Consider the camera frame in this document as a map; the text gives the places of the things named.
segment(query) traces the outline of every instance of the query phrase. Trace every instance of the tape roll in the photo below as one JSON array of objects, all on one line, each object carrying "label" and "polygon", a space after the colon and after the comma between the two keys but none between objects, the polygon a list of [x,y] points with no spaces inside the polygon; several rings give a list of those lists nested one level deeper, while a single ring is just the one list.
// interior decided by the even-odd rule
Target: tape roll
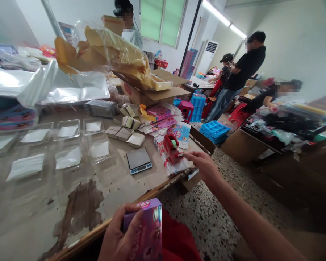
[{"label": "tape roll", "polygon": [[175,140],[171,140],[171,143],[173,143],[173,148],[176,148],[176,141]]}]

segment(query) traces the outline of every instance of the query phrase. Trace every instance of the person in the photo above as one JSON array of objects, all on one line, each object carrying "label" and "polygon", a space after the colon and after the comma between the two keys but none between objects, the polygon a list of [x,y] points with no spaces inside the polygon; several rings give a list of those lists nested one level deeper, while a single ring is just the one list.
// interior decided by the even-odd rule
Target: person
[{"label": "person", "polygon": [[236,65],[231,66],[231,73],[224,89],[213,103],[212,109],[207,118],[202,121],[203,123],[218,120],[227,109],[230,101],[245,86],[246,81],[261,67],[266,57],[265,39],[265,33],[260,31],[254,32],[248,38],[246,42],[247,53],[239,59]]},{"label": "person", "polygon": [[[215,195],[238,227],[258,260],[303,261],[307,260],[276,228],[257,213],[238,193],[222,178],[217,166],[205,152],[185,153],[186,159],[193,161],[199,168],[202,180]],[[136,212],[128,231],[120,230],[126,212]],[[136,239],[136,232],[141,226],[143,211],[135,204],[121,206],[113,215],[101,245],[98,261],[128,260],[130,250]],[[163,254],[160,260],[201,260],[193,242],[191,232],[185,225],[162,214]]]},{"label": "person", "polygon": [[254,114],[257,109],[262,105],[266,107],[275,107],[272,102],[281,95],[285,95],[290,92],[299,92],[302,88],[302,82],[299,80],[291,80],[288,82],[279,82],[278,85],[273,84],[269,86],[269,89],[256,96],[248,105],[243,108],[246,113]]},{"label": "person", "polygon": [[138,29],[134,26],[134,8],[129,0],[115,0],[116,10],[113,11],[117,18],[123,20],[124,30],[122,38],[136,45],[142,50],[142,36]]},{"label": "person", "polygon": [[230,66],[233,61],[233,54],[227,53],[222,57],[220,63],[223,64],[223,68],[221,69],[220,73],[211,78],[208,82],[216,82],[213,91],[211,92],[210,96],[214,97],[221,91],[220,87],[228,80],[228,76],[230,73]]}]

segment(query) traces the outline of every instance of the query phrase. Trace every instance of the hand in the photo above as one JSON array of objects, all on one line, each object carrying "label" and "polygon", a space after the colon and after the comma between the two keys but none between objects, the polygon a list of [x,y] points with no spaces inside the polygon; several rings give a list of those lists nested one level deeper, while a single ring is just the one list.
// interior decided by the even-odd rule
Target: hand
[{"label": "hand", "polygon": [[[136,212],[125,234],[121,231],[121,223],[126,212]],[[124,204],[116,210],[106,229],[98,261],[129,260],[135,236],[140,229],[143,210],[136,204]]]},{"label": "hand", "polygon": [[217,179],[221,178],[221,174],[218,172],[217,166],[211,157],[205,152],[194,151],[190,153],[185,153],[185,158],[189,161],[193,161],[195,166],[199,169],[202,176],[202,180],[208,186],[214,183]]}]

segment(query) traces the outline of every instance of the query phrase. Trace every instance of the window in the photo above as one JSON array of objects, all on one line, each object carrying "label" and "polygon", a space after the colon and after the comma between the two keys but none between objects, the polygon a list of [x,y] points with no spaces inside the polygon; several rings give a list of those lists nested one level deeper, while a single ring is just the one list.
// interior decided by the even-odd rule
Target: window
[{"label": "window", "polygon": [[177,46],[186,0],[141,0],[141,35]]}]

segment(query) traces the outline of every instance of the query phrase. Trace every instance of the pink plastic stool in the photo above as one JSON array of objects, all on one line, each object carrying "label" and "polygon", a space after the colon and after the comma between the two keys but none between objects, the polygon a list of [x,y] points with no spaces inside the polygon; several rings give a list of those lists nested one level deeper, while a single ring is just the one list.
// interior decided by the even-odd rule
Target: pink plastic stool
[{"label": "pink plastic stool", "polygon": [[194,110],[193,104],[190,103],[189,101],[181,101],[178,108],[182,112],[182,116],[185,119],[184,122],[189,123],[189,121],[191,120],[192,114],[193,114],[193,110]]},{"label": "pink plastic stool", "polygon": [[249,118],[252,113],[243,112],[243,107],[245,107],[246,103],[241,103],[239,106],[231,113],[231,117],[229,117],[229,121],[235,121],[238,123],[238,127],[243,124],[243,122]]}]

